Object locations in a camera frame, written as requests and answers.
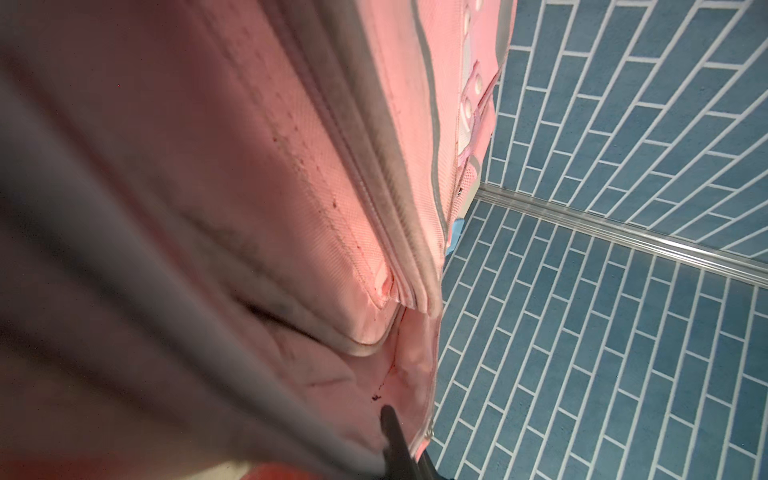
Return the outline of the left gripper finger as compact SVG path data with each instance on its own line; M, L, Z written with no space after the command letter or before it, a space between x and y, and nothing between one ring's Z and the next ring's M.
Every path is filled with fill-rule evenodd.
M427 452L418 460L410 454L395 409L384 405L380 424L388 445L384 450L386 480L446 480L435 468Z

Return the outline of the pink student backpack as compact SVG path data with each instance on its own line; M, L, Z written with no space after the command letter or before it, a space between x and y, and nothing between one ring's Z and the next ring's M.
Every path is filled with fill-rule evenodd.
M418 460L516 10L3 2L2 477Z

